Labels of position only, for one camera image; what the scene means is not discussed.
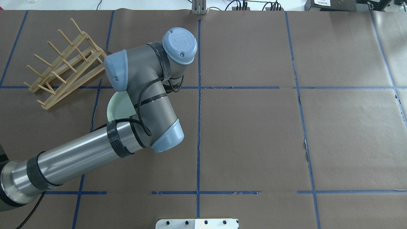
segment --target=black device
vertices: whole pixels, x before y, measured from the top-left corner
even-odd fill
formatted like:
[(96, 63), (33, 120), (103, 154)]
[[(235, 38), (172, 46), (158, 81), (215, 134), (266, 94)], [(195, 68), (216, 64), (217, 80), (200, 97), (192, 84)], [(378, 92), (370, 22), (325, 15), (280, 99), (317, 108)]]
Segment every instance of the black device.
[(356, 0), (307, 0), (304, 11), (356, 11)]
[(371, 10), (384, 11), (384, 8), (391, 3), (392, 0), (357, 0), (358, 4), (368, 4)]
[(401, 6), (401, 4), (402, 4), (403, 2), (404, 2), (404, 3), (407, 3), (407, 0), (394, 0), (394, 4), (395, 4), (395, 5), (398, 5), (398, 6)]

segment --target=electrical cable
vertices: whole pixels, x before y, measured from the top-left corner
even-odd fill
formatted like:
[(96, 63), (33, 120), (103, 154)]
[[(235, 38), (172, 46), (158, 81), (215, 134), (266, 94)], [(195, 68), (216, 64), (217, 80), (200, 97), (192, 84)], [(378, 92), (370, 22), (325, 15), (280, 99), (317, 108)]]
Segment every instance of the electrical cable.
[(218, 10), (222, 11), (222, 10), (221, 10), (221, 9), (219, 9), (218, 7), (209, 7), (209, 9), (212, 9), (212, 8), (214, 8), (214, 9), (218, 9)]
[(263, 11), (266, 8), (267, 4), (269, 4), (269, 3), (271, 4), (271, 8), (273, 8), (273, 3), (272, 2), (267, 2), (266, 4), (264, 4), (263, 9), (261, 9), (261, 11)]
[(102, 3), (102, 0), (99, 2), (98, 6), (96, 6), (96, 10), (98, 10), (101, 3)]
[(183, 83), (183, 82), (184, 82), (184, 76), (182, 76), (181, 83), (180, 83), (179, 85), (175, 86), (175, 88), (174, 88), (173, 84), (171, 83), (171, 80), (170, 80), (170, 79), (168, 80), (168, 83), (169, 83), (170, 86), (171, 86), (171, 90), (172, 90), (172, 92), (174, 92), (174, 93), (177, 93), (177, 92), (179, 92), (179, 91), (181, 90), (181, 87), (182, 87), (182, 83)]
[(267, 3), (265, 1), (252, 1), (252, 0), (245, 0), (246, 2), (261, 2), (261, 3)]
[(25, 218), (25, 220), (18, 226), (16, 229), (20, 229), (26, 224), (26, 222), (31, 218), (31, 216), (34, 214), (34, 212), (37, 210), (39, 203), (41, 203), (42, 199), (44, 198), (45, 192), (42, 192), (41, 196), (39, 197), (37, 203), (35, 204), (34, 208), (31, 210), (31, 212), (28, 214), (28, 216)]
[(143, 89), (140, 91), (140, 95), (138, 96), (138, 107), (137, 107), (137, 115), (138, 115), (138, 120), (140, 121), (140, 125), (143, 128), (144, 132), (147, 134), (147, 136), (151, 137), (152, 133), (149, 130), (149, 128), (146, 127), (143, 121), (143, 117), (141, 116), (141, 99), (143, 98), (144, 92), (153, 84), (162, 81), (164, 78), (157, 78), (151, 82), (149, 82), (146, 86), (143, 87)]
[(228, 7), (230, 6), (230, 4), (232, 4), (233, 2), (238, 2), (239, 3), (239, 5), (236, 3), (236, 10), (237, 10), (237, 7), (242, 7), (242, 3), (239, 0), (233, 0), (226, 6), (225, 10), (227, 10)]

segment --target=wooden peg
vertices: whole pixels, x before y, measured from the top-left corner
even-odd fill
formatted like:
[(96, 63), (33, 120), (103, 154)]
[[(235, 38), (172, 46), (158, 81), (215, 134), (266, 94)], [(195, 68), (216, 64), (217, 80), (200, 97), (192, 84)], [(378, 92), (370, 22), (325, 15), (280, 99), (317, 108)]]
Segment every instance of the wooden peg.
[(68, 37), (62, 32), (62, 30), (58, 29), (58, 32), (61, 33), (61, 35), (65, 38), (65, 40), (66, 40), (71, 46), (74, 46), (74, 44), (72, 44), (72, 42), (68, 39)]
[(39, 57), (37, 54), (34, 54), (34, 56), (36, 58), (38, 58), (39, 60), (41, 60), (42, 62), (44, 62), (44, 64), (50, 66), (51, 68), (53, 67), (52, 64), (48, 63), (46, 60), (42, 59), (41, 57)]
[(44, 91), (48, 91), (49, 93), (51, 93), (51, 94), (53, 94), (53, 95), (56, 95), (56, 93), (55, 93), (54, 90), (50, 90), (50, 89), (45, 88), (45, 87), (43, 87), (43, 86), (41, 86), (41, 85), (38, 85), (38, 87), (41, 88), (41, 89), (44, 90)]
[(78, 24), (76, 24), (75, 20), (71, 18), (72, 23), (74, 23), (75, 27), (78, 29), (79, 33), (83, 35), (83, 31), (79, 28)]
[(99, 63), (103, 64), (102, 60), (98, 57), (98, 61)]
[(50, 83), (45, 82), (45, 84), (47, 85), (47, 87), (48, 87), (51, 91), (55, 92), (55, 90), (51, 87)]
[(43, 106), (46, 106), (46, 104), (41, 102), (39, 99), (37, 99), (37, 102), (41, 103), (41, 105), (43, 105)]
[(83, 53), (78, 49), (78, 47), (77, 47), (77, 51), (78, 51), (79, 55), (81, 55), (81, 57), (83, 58), (83, 60), (84, 60), (86, 63), (88, 63), (89, 60), (87, 60), (87, 58), (86, 58), (86, 57), (83, 55)]
[(51, 72), (56, 78), (58, 78), (62, 83), (66, 84), (66, 81), (62, 79), (58, 74), (56, 74), (54, 71)]
[(62, 60), (72, 71), (74, 71), (74, 73), (78, 73), (66, 60)]
[(92, 38), (90, 38), (90, 36), (88, 36), (86, 39), (87, 39), (87, 40), (89, 41), (89, 43), (96, 49), (96, 51), (99, 52), (100, 48), (99, 48), (99, 46), (97, 46), (97, 45), (95, 44), (95, 42), (93, 42)]
[(51, 48), (55, 50), (55, 52), (58, 53), (58, 55), (62, 56), (62, 53), (50, 41), (48, 41), (47, 43), (51, 46)]
[(26, 83), (26, 82), (24, 82), (24, 84), (25, 84), (29, 89), (32, 89), (32, 88), (33, 88), (30, 84), (28, 84), (28, 83)]
[(35, 74), (37, 74), (39, 77), (42, 78), (42, 75), (39, 72), (37, 72), (35, 69), (33, 69), (30, 65), (27, 65), (27, 68), (29, 68), (31, 71), (33, 71)]

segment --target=black strap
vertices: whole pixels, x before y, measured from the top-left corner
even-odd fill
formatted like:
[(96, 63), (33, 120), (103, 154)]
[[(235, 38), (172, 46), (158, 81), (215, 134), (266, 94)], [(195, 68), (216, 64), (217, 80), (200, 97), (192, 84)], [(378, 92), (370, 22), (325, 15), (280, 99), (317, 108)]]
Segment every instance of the black strap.
[(155, 54), (157, 55), (158, 60), (160, 61), (164, 81), (169, 80), (172, 75), (171, 66), (170, 66), (170, 60), (168, 59), (168, 56), (164, 50), (164, 47), (159, 42), (150, 42), (147, 45), (149, 45), (154, 50)]
[(45, 151), (42, 151), (36, 157), (28, 159), (26, 170), (30, 182), (39, 190), (47, 191), (52, 190), (58, 186), (61, 186), (62, 184), (60, 185), (52, 184), (45, 178), (44, 174), (42, 174), (41, 170), (39, 169), (38, 157), (44, 152)]
[(128, 157), (133, 155), (125, 146), (123, 146), (122, 141), (120, 140), (119, 133), (117, 132), (117, 122), (116, 120), (110, 121), (106, 125), (107, 137), (109, 138), (110, 145), (121, 158)]
[[(141, 105), (145, 105), (145, 104), (147, 104), (147, 103), (149, 103), (151, 101), (157, 100), (157, 99), (165, 97), (165, 96), (167, 96), (167, 93), (162, 93), (162, 94), (153, 96), (151, 98), (148, 98), (148, 99), (145, 99), (145, 100), (141, 101)], [(138, 104), (135, 104), (134, 109), (137, 110), (137, 107), (138, 107)]]
[[(7, 163), (0, 165), (0, 174), (6, 164)], [(12, 207), (21, 207), (21, 206), (25, 205), (25, 204), (17, 203), (15, 201), (13, 201), (12, 199), (10, 199), (7, 196), (7, 194), (4, 192), (2, 185), (0, 185), (0, 200)]]

